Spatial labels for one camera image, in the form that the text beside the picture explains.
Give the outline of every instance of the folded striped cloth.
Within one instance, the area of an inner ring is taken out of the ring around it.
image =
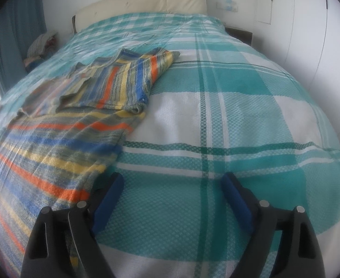
[[[179,55],[160,47],[146,54],[121,48],[113,57],[98,57],[88,66],[78,63],[67,76],[50,79],[34,90],[22,111],[37,117],[66,107],[90,106],[140,113],[153,83]]]
[[[0,139],[0,264],[8,274],[19,276],[43,206],[64,209],[89,197],[145,116],[153,83],[178,56],[121,49],[76,65],[26,99]]]

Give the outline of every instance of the bedspread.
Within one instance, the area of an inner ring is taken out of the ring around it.
[[[122,173],[125,188],[97,235],[117,278],[229,277],[248,235],[222,196],[219,180],[228,171],[274,207],[303,206],[326,275],[335,277],[340,271],[336,134],[288,72],[228,36],[213,17],[134,13],[89,26],[3,98],[0,136],[40,79],[122,47],[145,53],[158,46],[180,56],[153,86],[146,118],[110,168]],[[277,238],[262,277],[269,276],[276,250]]]

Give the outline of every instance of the curtain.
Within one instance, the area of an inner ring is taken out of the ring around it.
[[[23,59],[46,32],[42,0],[8,0],[0,10],[0,93],[27,75]]]

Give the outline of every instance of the cream headboard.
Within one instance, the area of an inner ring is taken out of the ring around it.
[[[206,0],[101,0],[82,8],[72,18],[75,33],[101,20],[125,13],[202,13]]]

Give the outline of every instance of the nightstand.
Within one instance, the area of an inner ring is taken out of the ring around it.
[[[252,32],[248,32],[248,31],[241,30],[241,29],[235,29],[235,28],[227,27],[227,26],[225,26],[225,31],[230,36],[235,37],[239,39],[241,42],[251,46]]]

